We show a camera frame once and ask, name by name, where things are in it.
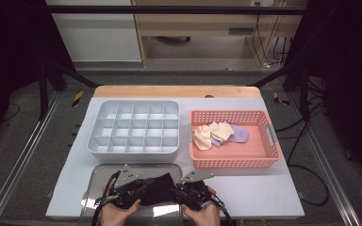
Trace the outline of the white cabinet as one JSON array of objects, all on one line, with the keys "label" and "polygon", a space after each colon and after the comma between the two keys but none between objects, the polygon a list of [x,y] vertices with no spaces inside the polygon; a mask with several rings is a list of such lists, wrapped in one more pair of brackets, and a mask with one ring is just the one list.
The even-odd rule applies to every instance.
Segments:
[{"label": "white cabinet", "polygon": [[53,14],[73,62],[141,61],[132,14]]}]

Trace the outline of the translucent grey box lid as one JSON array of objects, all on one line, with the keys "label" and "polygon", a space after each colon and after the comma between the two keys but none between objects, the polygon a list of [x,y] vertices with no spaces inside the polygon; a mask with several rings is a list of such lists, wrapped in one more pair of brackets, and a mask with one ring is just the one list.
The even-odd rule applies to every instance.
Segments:
[{"label": "translucent grey box lid", "polygon": [[[91,226],[95,213],[95,200],[102,196],[110,176],[120,170],[123,164],[101,164],[91,173],[88,189],[82,200],[79,219],[80,226]],[[141,179],[155,178],[170,173],[175,184],[181,182],[182,170],[172,163],[163,164],[129,164],[131,172]],[[128,218],[127,226],[178,226],[182,221],[179,205],[174,202],[162,202],[150,206],[140,206],[138,211]]]}]

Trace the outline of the purple sock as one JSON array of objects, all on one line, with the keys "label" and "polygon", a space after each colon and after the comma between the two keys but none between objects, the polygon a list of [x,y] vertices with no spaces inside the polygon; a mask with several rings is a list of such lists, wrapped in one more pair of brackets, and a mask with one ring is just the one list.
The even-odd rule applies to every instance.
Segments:
[{"label": "purple sock", "polygon": [[230,142],[246,143],[248,141],[250,132],[247,128],[235,124],[232,124],[231,127],[234,133],[228,139]]},{"label": "purple sock", "polygon": [[214,138],[214,137],[211,137],[210,139],[211,139],[211,143],[212,143],[214,146],[216,146],[216,147],[220,147],[220,146],[222,146],[224,143],[229,142],[229,139],[227,139],[227,140],[218,140],[218,139],[216,139],[216,138]]}]

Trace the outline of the dark curtain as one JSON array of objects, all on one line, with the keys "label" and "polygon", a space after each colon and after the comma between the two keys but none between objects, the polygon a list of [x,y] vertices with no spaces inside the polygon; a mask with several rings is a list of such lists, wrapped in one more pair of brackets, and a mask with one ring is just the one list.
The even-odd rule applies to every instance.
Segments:
[{"label": "dark curtain", "polygon": [[38,80],[39,51],[74,68],[53,15],[38,10],[46,5],[46,0],[0,0],[0,122],[10,94]]},{"label": "dark curtain", "polygon": [[362,164],[362,0],[308,0],[288,60],[308,49],[308,74],[325,81],[325,103],[339,137]]}]

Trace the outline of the white divided storage box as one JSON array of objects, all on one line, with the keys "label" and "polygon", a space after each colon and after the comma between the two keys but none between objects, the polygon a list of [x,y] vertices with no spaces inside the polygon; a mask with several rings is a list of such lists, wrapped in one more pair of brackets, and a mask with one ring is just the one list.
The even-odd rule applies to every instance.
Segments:
[{"label": "white divided storage box", "polygon": [[171,162],[179,147],[180,108],[168,100],[107,100],[88,149],[101,162]]}]

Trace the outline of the black metal crossbar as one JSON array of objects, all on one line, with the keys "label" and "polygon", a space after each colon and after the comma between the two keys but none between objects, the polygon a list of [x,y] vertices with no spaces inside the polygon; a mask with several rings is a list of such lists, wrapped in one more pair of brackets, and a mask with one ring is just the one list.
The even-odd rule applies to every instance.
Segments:
[{"label": "black metal crossbar", "polygon": [[221,14],[221,15],[304,15],[306,8],[193,7],[193,6],[47,6],[51,13],[90,14]]}]

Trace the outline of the wooden desk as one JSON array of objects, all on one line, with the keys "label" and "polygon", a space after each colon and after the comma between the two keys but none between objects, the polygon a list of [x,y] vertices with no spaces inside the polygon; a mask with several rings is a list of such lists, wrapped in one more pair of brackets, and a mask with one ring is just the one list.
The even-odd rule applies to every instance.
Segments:
[{"label": "wooden desk", "polygon": [[[251,0],[130,0],[133,6],[250,7]],[[272,7],[305,8],[309,0],[274,0]],[[136,14],[141,61],[147,62],[152,37],[243,37],[255,63],[269,65],[277,38],[292,38],[300,15]]]}]

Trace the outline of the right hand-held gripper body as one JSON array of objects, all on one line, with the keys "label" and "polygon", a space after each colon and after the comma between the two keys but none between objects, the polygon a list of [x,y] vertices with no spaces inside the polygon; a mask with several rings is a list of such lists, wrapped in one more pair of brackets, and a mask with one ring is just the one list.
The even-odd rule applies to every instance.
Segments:
[{"label": "right hand-held gripper body", "polygon": [[177,184],[179,189],[176,193],[181,193],[183,198],[179,204],[185,204],[193,211],[199,211],[204,207],[206,202],[211,199],[211,192],[205,184],[205,179],[212,178],[213,174],[201,170],[192,170],[184,176],[181,184]]}]

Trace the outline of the black metal stand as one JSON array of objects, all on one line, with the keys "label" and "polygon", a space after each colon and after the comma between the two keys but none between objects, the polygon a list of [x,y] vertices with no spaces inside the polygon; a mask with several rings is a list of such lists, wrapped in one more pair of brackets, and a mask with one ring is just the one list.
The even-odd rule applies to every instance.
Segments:
[{"label": "black metal stand", "polygon": [[300,87],[299,112],[305,121],[309,121],[308,73],[303,60],[294,59],[282,69],[248,86],[261,88],[282,75],[287,77],[283,84],[284,91],[294,91],[297,87]]},{"label": "black metal stand", "polygon": [[98,88],[100,84],[94,83],[77,73],[75,69],[65,67],[55,61],[42,63],[39,68],[39,87],[40,87],[40,116],[41,121],[48,113],[48,92],[47,92],[47,81],[50,81],[54,87],[54,90],[64,90],[67,86],[62,75],[66,74],[71,76],[76,81],[86,85],[89,88]]}]

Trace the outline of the yellow black tape strip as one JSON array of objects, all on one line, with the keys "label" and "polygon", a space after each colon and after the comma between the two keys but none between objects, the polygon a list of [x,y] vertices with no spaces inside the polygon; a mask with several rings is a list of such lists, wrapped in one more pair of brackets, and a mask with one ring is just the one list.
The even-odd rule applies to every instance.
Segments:
[{"label": "yellow black tape strip", "polygon": [[78,104],[80,102],[80,99],[83,96],[83,93],[84,93],[83,91],[77,92],[77,94],[75,95],[74,100],[72,102],[72,107],[77,107],[78,106]]},{"label": "yellow black tape strip", "polygon": [[283,101],[279,98],[279,95],[277,92],[274,92],[273,93],[273,100],[275,103],[278,103],[280,105],[290,105],[290,102],[289,101]]}]

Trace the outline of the white wall socket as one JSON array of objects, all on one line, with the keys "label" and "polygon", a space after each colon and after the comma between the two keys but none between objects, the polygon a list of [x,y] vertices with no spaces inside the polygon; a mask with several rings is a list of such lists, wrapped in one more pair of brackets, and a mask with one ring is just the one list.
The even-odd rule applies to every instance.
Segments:
[{"label": "white wall socket", "polygon": [[251,7],[272,7],[274,0],[251,0]]}]

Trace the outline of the pink perforated basket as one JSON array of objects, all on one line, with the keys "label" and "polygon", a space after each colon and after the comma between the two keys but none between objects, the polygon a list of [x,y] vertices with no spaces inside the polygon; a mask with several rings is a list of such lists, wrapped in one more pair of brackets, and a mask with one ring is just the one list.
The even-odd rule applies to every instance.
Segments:
[{"label": "pink perforated basket", "polygon": [[246,142],[225,141],[207,151],[201,151],[193,142],[189,155],[196,169],[267,169],[282,157],[272,121],[263,110],[191,110],[191,131],[212,122],[228,122],[241,126],[248,132]]}]

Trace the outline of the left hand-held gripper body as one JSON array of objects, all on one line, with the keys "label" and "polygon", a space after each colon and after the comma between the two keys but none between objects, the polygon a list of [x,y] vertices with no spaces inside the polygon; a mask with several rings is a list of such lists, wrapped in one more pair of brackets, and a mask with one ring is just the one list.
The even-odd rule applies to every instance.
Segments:
[{"label": "left hand-held gripper body", "polygon": [[139,176],[124,165],[109,177],[102,196],[95,200],[94,205],[101,207],[112,203],[118,208],[128,209],[136,200],[142,199],[134,195],[140,187],[137,185],[138,179]]}]

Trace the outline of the black sock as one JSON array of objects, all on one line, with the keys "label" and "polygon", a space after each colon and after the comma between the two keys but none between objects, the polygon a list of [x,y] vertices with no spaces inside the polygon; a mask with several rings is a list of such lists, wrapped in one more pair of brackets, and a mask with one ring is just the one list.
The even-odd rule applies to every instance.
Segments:
[{"label": "black sock", "polygon": [[173,192],[170,189],[161,188],[155,182],[150,186],[147,186],[146,192],[141,199],[140,204],[143,206],[149,206],[159,204],[163,202],[175,202]]},{"label": "black sock", "polygon": [[156,183],[161,188],[166,188],[166,189],[175,188],[173,178],[170,175],[170,173],[166,173],[162,176],[156,177]]}]

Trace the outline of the person's left hand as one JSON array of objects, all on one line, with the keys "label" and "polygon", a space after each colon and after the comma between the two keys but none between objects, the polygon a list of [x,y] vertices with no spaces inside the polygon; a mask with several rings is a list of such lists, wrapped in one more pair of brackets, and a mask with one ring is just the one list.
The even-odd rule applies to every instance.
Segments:
[{"label": "person's left hand", "polygon": [[140,200],[136,200],[128,209],[121,209],[112,203],[102,207],[101,226],[124,226],[127,219],[138,211]]}]

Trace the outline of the aluminium rail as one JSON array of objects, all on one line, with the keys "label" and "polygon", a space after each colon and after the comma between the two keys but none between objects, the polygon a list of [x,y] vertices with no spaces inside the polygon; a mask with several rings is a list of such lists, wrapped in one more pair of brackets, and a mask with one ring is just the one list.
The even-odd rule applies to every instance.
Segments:
[{"label": "aluminium rail", "polygon": [[62,91],[54,91],[52,97],[48,103],[47,110],[44,116],[38,121],[33,132],[31,133],[27,143],[22,149],[20,156],[18,157],[15,165],[13,166],[10,174],[0,189],[0,217],[5,210],[8,201],[11,198],[16,186],[18,185],[25,168],[31,159],[34,151],[36,150],[43,133],[51,120],[57,106],[58,101],[62,96]]},{"label": "aluminium rail", "polygon": [[294,93],[288,92],[291,105],[293,106],[296,114],[303,120],[303,129],[298,138],[306,135],[308,145],[313,154],[313,158],[317,164],[321,175],[315,174],[315,176],[323,184],[327,198],[333,198],[333,201],[339,211],[345,226],[361,226],[360,220],[354,211],[354,208],[349,201],[345,190],[343,189],[337,175],[328,162],[320,143],[318,142],[315,133],[311,129],[310,119],[319,112],[320,108],[324,107],[324,103],[320,101],[319,96],[314,96],[308,99],[309,103],[309,121],[305,121],[299,112],[300,99],[297,99]]}]

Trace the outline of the person's right hand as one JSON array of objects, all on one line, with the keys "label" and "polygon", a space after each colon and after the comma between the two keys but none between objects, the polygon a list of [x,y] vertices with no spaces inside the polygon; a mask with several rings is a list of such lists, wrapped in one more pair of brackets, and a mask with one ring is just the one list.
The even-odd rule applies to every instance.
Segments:
[{"label": "person's right hand", "polygon": [[221,226],[220,210],[213,202],[207,204],[200,211],[192,211],[185,204],[181,205],[181,209],[194,221],[196,226]]}]

